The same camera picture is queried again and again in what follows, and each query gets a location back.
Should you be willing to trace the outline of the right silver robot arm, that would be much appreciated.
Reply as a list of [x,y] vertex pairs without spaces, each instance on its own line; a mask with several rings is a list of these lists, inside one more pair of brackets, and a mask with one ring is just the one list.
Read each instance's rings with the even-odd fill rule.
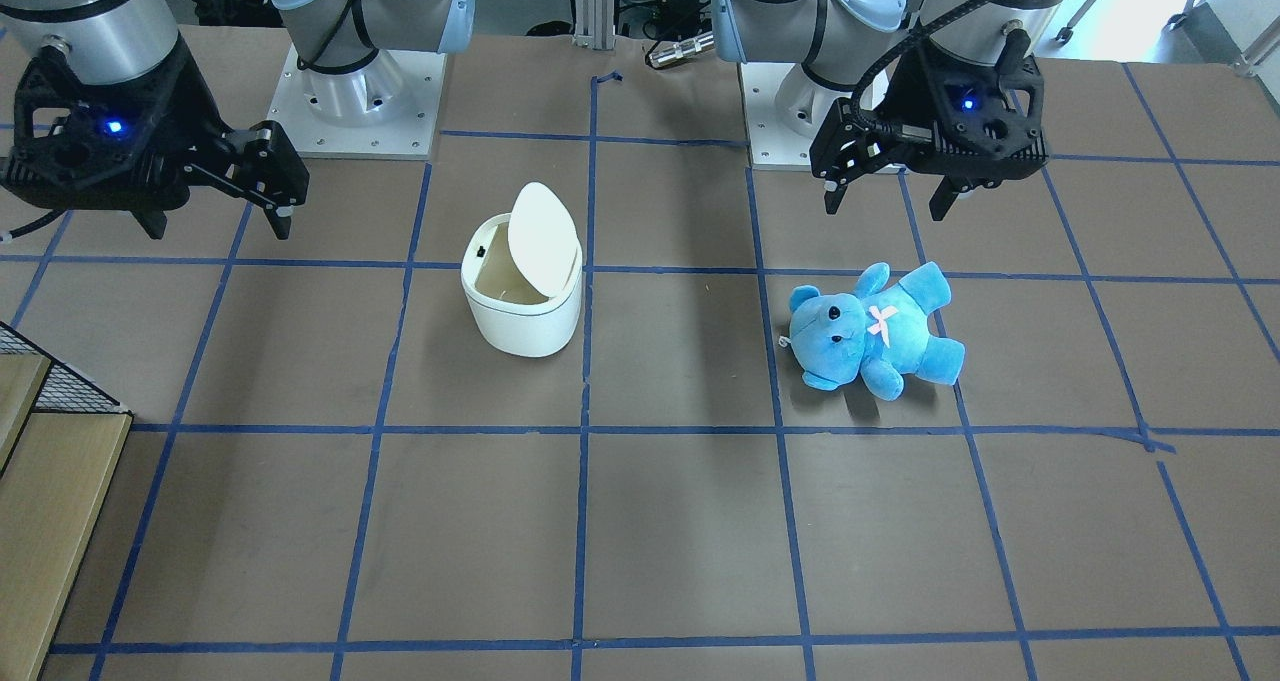
[[[462,52],[475,15],[475,0],[191,3],[201,26],[288,29],[306,101],[333,125],[401,115],[393,52]],[[253,204],[288,238],[308,195],[300,152],[279,122],[224,120],[166,0],[3,0],[3,26],[29,55],[3,188],[42,210],[4,242],[73,210],[129,212],[159,239],[192,186]]]

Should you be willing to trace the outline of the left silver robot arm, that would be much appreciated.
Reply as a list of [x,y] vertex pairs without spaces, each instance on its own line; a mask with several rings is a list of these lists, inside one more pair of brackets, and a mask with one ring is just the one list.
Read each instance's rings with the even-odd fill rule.
[[940,179],[938,221],[961,195],[1050,163],[1033,49],[1062,1],[710,0],[710,14],[722,60],[788,63],[796,84],[831,93],[806,111],[826,212],[901,165]]

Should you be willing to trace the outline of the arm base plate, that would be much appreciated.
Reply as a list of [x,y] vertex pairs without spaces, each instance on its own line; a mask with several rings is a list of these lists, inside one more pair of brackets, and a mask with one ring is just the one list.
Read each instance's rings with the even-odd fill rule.
[[841,90],[815,84],[797,63],[740,63],[750,165],[756,172],[810,172],[810,147]]
[[383,49],[342,76],[301,70],[289,47],[268,116],[302,157],[428,161],[451,56]]

